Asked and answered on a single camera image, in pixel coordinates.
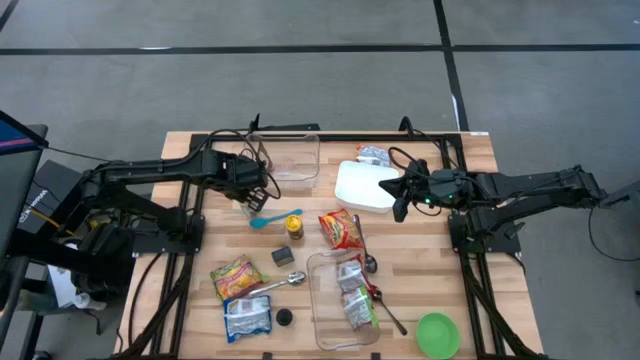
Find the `silver metal spoon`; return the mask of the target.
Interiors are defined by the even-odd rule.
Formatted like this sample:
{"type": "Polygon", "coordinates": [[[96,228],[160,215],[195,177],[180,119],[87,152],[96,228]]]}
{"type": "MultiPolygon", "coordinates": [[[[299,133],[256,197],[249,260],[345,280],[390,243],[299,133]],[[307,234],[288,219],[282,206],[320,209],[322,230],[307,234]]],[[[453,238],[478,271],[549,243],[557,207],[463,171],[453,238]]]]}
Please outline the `silver metal spoon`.
{"type": "Polygon", "coordinates": [[[249,298],[254,298],[257,296],[262,295],[263,293],[266,293],[272,289],[284,286],[284,285],[291,285],[291,286],[297,286],[302,284],[305,281],[306,278],[306,274],[302,271],[296,271],[296,272],[292,272],[287,276],[286,280],[283,281],[279,281],[276,283],[273,283],[271,285],[267,285],[264,287],[261,287],[259,289],[256,290],[252,290],[251,292],[248,293],[248,297],[249,298]]]}

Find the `black cardboard box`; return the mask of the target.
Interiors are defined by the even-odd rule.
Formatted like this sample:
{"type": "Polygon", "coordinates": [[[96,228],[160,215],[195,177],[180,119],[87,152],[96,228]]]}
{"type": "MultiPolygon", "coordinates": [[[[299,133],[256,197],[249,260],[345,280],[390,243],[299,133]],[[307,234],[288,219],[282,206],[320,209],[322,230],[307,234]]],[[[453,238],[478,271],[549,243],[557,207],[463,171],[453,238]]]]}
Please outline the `black cardboard box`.
{"type": "Polygon", "coordinates": [[[17,228],[45,238],[73,236],[82,214],[78,182],[82,174],[47,160],[30,184],[17,228]]]}

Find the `dark metal spoon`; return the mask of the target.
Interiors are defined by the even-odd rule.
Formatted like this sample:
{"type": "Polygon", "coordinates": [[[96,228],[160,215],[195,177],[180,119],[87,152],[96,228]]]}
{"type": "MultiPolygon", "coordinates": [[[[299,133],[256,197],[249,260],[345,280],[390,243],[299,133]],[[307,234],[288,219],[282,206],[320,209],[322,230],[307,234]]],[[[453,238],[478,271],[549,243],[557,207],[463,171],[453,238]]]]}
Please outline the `dark metal spoon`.
{"type": "Polygon", "coordinates": [[[407,329],[402,325],[402,323],[393,315],[393,313],[391,312],[391,310],[387,307],[387,305],[384,303],[384,298],[383,298],[383,293],[379,288],[375,288],[375,291],[372,295],[373,299],[375,301],[377,301],[387,312],[387,314],[389,315],[389,317],[391,318],[391,320],[393,321],[393,323],[395,324],[396,328],[398,329],[398,331],[403,335],[406,336],[408,334],[407,329]]]}
{"type": "Polygon", "coordinates": [[[362,228],[361,228],[361,222],[360,222],[360,218],[357,214],[354,214],[352,216],[353,222],[356,226],[356,229],[358,231],[358,235],[359,238],[361,240],[362,246],[363,246],[363,250],[364,250],[364,256],[365,256],[365,269],[368,273],[370,274],[374,274],[377,272],[378,270],[378,264],[376,259],[370,255],[368,253],[367,247],[366,247],[366,242],[365,242],[365,237],[364,234],[362,232],[362,228]]]}

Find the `black computer monitor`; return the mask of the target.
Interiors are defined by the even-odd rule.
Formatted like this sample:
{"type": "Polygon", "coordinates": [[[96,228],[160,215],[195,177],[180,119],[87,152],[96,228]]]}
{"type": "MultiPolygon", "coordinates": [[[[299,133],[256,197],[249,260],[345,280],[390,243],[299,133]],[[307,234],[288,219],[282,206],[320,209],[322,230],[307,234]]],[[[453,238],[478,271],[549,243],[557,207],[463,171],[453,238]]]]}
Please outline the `black computer monitor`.
{"type": "Polygon", "coordinates": [[[42,151],[46,125],[24,125],[0,110],[0,259],[6,256],[42,151]]]}

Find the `silver orange ramen packet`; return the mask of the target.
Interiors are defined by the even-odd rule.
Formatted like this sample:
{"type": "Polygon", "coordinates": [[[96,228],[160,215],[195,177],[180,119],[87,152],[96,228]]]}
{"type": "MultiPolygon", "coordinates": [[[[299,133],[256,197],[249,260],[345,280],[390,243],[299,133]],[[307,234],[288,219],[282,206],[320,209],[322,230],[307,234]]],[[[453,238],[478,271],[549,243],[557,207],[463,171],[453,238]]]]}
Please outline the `silver orange ramen packet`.
{"type": "Polygon", "coordinates": [[[356,160],[369,165],[390,167],[391,161],[387,149],[371,145],[359,145],[356,147],[356,160]]]}

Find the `yellow snack packet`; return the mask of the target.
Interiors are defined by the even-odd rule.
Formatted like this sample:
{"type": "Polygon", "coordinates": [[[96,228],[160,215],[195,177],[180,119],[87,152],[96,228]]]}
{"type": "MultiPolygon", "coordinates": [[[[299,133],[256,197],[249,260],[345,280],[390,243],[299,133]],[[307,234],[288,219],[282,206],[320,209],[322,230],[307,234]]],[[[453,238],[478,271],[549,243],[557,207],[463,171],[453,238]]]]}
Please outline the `yellow snack packet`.
{"type": "Polygon", "coordinates": [[[223,302],[224,325],[228,343],[242,337],[272,332],[271,297],[227,299],[223,302]]]}

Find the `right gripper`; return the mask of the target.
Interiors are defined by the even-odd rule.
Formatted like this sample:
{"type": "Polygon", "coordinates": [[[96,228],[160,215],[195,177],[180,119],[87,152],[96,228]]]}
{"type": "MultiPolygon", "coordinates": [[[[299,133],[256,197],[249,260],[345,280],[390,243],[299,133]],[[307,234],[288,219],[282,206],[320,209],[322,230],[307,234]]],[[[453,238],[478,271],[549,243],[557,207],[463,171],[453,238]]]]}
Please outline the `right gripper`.
{"type": "Polygon", "coordinates": [[[464,209],[473,200],[473,185],[464,180],[461,172],[444,169],[431,175],[405,173],[403,176],[381,180],[379,186],[395,198],[393,204],[394,220],[404,221],[409,205],[446,209],[464,209]]]}

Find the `white paper sheet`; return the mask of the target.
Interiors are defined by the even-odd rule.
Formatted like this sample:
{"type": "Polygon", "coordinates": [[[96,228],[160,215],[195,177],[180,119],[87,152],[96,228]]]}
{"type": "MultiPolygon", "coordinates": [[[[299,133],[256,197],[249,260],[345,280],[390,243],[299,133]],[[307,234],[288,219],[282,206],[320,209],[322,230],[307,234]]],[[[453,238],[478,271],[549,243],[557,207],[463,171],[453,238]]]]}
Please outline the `white paper sheet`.
{"type": "Polygon", "coordinates": [[[84,292],[80,292],[71,281],[71,272],[56,266],[47,266],[49,277],[53,284],[57,304],[60,308],[76,306],[80,309],[89,307],[92,299],[84,292]]]}

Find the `teal plastic spoon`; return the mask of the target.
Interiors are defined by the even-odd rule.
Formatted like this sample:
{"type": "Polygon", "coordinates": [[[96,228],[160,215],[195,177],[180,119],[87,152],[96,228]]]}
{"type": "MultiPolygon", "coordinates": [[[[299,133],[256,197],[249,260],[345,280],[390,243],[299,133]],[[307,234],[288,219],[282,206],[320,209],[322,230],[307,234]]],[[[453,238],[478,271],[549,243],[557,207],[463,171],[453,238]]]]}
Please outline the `teal plastic spoon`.
{"type": "Polygon", "coordinates": [[[293,211],[290,211],[288,213],[282,214],[282,215],[278,215],[278,216],[273,216],[273,217],[256,217],[256,218],[252,218],[249,221],[249,226],[253,229],[262,229],[264,227],[266,227],[267,225],[269,225],[272,222],[281,220],[281,219],[285,219],[289,216],[292,215],[301,215],[303,213],[302,209],[295,209],[293,211]]]}

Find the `orange red ramen packet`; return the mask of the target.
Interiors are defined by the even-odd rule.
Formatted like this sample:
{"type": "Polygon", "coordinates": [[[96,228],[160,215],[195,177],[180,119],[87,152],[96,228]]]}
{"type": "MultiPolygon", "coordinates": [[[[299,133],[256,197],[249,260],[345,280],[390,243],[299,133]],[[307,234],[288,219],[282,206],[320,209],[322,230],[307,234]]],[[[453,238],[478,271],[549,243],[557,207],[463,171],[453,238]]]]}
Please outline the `orange red ramen packet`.
{"type": "Polygon", "coordinates": [[[318,217],[329,246],[332,249],[363,249],[359,232],[346,209],[329,212],[318,217]]]}

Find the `yellow green ramen packet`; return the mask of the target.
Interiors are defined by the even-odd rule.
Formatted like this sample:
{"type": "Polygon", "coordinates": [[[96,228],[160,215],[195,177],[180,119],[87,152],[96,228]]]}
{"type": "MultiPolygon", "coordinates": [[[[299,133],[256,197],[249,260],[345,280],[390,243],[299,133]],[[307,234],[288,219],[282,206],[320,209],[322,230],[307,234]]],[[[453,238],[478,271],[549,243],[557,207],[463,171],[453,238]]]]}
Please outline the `yellow green ramen packet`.
{"type": "Polygon", "coordinates": [[[246,255],[213,270],[210,277],[221,300],[245,296],[265,284],[264,276],[246,255]]]}
{"type": "Polygon", "coordinates": [[[343,293],[341,303],[349,325],[354,331],[363,326],[378,327],[372,298],[364,285],[343,293]]]}

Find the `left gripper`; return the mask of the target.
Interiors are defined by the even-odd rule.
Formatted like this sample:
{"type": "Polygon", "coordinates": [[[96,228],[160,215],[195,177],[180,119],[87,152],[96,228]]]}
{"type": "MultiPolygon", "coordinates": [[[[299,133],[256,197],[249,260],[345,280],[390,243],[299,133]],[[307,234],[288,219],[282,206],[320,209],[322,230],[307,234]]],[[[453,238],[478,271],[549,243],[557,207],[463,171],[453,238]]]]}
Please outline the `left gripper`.
{"type": "Polygon", "coordinates": [[[236,201],[241,204],[248,203],[248,208],[252,211],[261,211],[268,200],[268,194],[264,189],[258,188],[267,186],[268,176],[265,163],[244,155],[220,153],[220,164],[222,180],[219,191],[221,193],[235,192],[234,199],[236,201]]]}

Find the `yellow lid spice jar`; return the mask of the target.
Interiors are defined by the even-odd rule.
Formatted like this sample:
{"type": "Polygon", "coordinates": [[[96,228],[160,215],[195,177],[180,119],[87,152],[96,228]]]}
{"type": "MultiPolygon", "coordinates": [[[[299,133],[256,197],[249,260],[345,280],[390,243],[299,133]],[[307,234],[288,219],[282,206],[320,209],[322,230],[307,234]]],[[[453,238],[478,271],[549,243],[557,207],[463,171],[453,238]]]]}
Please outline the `yellow lid spice jar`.
{"type": "Polygon", "coordinates": [[[300,240],[304,237],[303,222],[299,215],[289,215],[285,220],[285,228],[292,240],[300,240]]]}

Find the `green plastic bowl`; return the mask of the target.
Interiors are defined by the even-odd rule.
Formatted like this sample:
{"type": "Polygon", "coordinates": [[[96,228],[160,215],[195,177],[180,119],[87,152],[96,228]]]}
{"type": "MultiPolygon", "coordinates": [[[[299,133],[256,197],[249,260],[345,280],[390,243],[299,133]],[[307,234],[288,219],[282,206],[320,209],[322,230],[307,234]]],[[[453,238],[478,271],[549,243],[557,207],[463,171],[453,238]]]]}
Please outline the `green plastic bowl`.
{"type": "Polygon", "coordinates": [[[424,315],[418,322],[415,336],[419,348],[432,359],[450,359],[460,347],[455,323],[442,313],[424,315]]]}

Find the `long black table bracket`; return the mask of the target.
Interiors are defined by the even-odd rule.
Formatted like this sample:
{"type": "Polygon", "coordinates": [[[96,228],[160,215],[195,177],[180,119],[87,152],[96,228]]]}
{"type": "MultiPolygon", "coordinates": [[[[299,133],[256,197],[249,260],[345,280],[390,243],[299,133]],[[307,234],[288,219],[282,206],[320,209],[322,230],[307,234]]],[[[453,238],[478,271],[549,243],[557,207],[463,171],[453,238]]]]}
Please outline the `long black table bracket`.
{"type": "Polygon", "coordinates": [[[249,123],[247,133],[250,134],[250,133],[260,132],[260,131],[283,132],[283,131],[320,131],[321,130],[320,126],[317,123],[261,126],[259,122],[260,122],[260,114],[257,114],[255,119],[249,123]]]}

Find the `black aluminium rig frame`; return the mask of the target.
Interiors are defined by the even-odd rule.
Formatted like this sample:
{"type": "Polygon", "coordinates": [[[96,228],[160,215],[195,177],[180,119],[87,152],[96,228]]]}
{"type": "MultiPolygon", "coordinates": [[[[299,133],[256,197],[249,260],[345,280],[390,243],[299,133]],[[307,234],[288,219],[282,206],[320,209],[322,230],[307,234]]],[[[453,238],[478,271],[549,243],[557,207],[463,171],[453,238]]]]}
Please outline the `black aluminium rig frame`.
{"type": "Polygon", "coordinates": [[[145,348],[146,354],[173,353],[181,360],[259,359],[419,359],[422,357],[415,331],[426,314],[449,316],[461,337],[457,357],[475,359],[481,352],[494,352],[493,325],[477,302],[470,302],[464,286],[461,259],[451,246],[446,214],[430,217],[410,212],[398,223],[391,214],[365,212],[361,216],[366,243],[379,268],[372,280],[384,303],[407,329],[403,336],[378,304],[380,338],[373,344],[346,350],[325,351],[316,343],[310,294],[310,276],[299,286],[284,285],[270,292],[274,310],[290,309],[294,319],[287,327],[275,326],[268,335],[254,335],[235,343],[226,340],[221,300],[216,296],[210,273],[240,255],[248,256],[270,284],[283,281],[288,273],[305,268],[310,256],[328,245],[318,217],[337,208],[334,196],[339,165],[355,156],[360,144],[396,146],[399,159],[421,157],[431,168],[443,164],[441,151],[431,140],[404,132],[329,132],[320,138],[320,170],[313,188],[282,191],[263,209],[278,216],[303,210],[304,237],[291,243],[295,261],[277,267],[271,253],[290,243],[281,222],[264,229],[250,228],[238,204],[213,191],[181,190],[177,183],[158,184],[152,197],[173,206],[184,203],[205,218],[202,245],[192,259],[190,285],[169,310],[164,323],[145,348]]]}

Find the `white plastic lid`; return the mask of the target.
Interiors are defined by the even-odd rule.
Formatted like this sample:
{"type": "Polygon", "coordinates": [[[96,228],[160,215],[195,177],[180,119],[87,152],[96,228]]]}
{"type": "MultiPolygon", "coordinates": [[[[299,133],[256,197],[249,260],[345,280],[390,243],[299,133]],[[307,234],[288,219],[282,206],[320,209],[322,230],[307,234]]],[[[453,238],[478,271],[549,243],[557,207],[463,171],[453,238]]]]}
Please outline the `white plastic lid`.
{"type": "Polygon", "coordinates": [[[395,198],[379,186],[380,181],[395,179],[399,172],[390,167],[343,161],[335,185],[335,197],[342,207],[386,213],[391,210],[395,198]]]}

